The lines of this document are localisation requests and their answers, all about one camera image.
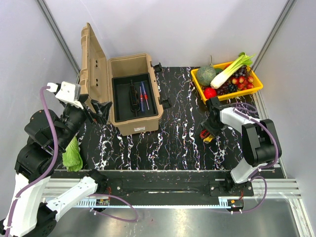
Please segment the yellow utility knife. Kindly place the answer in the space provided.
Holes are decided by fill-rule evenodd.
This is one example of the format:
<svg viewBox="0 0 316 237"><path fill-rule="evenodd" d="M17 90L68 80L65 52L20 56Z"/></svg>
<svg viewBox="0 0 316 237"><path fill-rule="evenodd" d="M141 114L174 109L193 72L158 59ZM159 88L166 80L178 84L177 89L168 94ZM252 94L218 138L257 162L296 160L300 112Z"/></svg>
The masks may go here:
<svg viewBox="0 0 316 237"><path fill-rule="evenodd" d="M203 139L203 142L208 144L208 143L210 143L213 139L214 139L214 137L210 135L210 136L204 138L204 139Z"/></svg>

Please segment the black tool box tray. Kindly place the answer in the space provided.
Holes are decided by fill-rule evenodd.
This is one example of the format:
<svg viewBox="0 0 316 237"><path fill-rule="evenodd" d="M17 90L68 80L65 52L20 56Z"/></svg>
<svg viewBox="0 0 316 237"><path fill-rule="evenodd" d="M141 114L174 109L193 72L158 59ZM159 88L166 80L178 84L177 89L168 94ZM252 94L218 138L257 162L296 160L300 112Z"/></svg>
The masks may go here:
<svg viewBox="0 0 316 237"><path fill-rule="evenodd" d="M141 111L140 85L148 96L149 110ZM157 103L154 96L150 74L138 74L126 77L112 78L114 97L114 121L125 122L132 119L142 119L158 115Z"/></svg>

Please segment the tan plastic tool box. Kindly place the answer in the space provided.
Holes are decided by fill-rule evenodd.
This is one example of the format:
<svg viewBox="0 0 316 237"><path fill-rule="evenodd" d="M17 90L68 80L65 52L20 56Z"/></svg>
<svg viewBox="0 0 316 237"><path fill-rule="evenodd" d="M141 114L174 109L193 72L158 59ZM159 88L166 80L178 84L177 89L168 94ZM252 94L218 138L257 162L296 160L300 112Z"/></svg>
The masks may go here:
<svg viewBox="0 0 316 237"><path fill-rule="evenodd" d="M157 131L163 105L155 73L161 65L152 65L146 53L107 59L92 26L81 31L81 93L92 106L111 102L107 122L123 136Z"/></svg>

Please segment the small blue red screwdriver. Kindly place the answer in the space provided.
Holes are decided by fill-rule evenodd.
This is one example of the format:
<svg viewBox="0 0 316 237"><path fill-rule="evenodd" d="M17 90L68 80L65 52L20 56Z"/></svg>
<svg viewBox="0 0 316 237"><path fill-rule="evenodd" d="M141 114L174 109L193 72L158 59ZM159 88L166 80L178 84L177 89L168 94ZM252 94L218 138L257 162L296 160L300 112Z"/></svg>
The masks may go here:
<svg viewBox="0 0 316 237"><path fill-rule="evenodd" d="M144 88L143 90L144 90L144 106L147 106L147 109L149 110L150 108L149 108L148 96Z"/></svg>

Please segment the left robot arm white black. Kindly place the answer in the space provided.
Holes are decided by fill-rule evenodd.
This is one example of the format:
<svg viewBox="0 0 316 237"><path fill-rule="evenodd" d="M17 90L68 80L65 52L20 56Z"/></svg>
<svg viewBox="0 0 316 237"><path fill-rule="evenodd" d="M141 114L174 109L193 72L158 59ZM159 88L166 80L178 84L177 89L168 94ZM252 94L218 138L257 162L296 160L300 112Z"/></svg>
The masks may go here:
<svg viewBox="0 0 316 237"><path fill-rule="evenodd" d="M28 141L17 156L14 194L9 212L0 222L0 233L6 237L45 237L83 198L107 191L107 177L91 170L59 197L49 202L41 200L56 165L81 126L86 121L106 124L112 106L110 101L97 100L91 100L88 106L88 95L81 94L80 85L75 83L50 82L40 89L40 95L45 91L53 93L64 110L58 116L42 100L43 109L34 113L25 126Z"/></svg>

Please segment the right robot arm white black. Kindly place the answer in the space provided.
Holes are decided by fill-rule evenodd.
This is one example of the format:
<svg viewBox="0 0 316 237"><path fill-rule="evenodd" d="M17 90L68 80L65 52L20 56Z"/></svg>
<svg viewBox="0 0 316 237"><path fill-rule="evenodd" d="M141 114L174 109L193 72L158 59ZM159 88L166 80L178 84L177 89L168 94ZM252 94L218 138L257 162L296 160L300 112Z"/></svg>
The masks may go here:
<svg viewBox="0 0 316 237"><path fill-rule="evenodd" d="M218 97L206 101L208 118L201 123L200 138L210 142L228 126L241 134L243 159L233 168L224 181L225 191L234 196L254 175L276 164L282 150L272 120L259 120L244 113L255 114L257 110L245 103L222 104Z"/></svg>

